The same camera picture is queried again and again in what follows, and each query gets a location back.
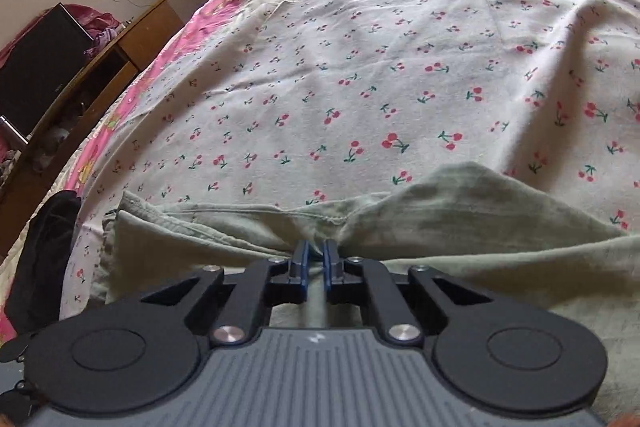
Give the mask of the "light green pants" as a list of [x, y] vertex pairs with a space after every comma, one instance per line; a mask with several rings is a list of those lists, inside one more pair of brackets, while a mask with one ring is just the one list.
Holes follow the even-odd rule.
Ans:
[[333, 239], [346, 256], [406, 273], [427, 265], [582, 323], [608, 350], [596, 409], [639, 406], [639, 239], [474, 162], [440, 167], [388, 193], [283, 210], [152, 205], [125, 193], [105, 213], [89, 306], [204, 265], [232, 273]]

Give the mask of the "black garment at bed edge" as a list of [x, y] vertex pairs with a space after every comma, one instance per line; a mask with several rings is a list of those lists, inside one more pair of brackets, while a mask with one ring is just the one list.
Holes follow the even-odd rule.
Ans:
[[17, 335], [42, 329], [60, 313], [63, 279], [81, 206], [75, 191], [53, 194], [29, 222], [4, 314]]

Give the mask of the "wooden side cabinet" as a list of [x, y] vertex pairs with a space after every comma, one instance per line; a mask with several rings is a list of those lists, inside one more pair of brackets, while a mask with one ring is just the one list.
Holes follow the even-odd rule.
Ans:
[[70, 156], [182, 26], [168, 0], [157, 0], [81, 69], [47, 109], [1, 184], [2, 257]]

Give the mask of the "black speaker box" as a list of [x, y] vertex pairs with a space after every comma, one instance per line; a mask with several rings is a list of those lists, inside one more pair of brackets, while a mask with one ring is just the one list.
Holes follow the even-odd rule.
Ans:
[[1, 115], [29, 135], [85, 66], [93, 38], [61, 3], [27, 31], [1, 67]]

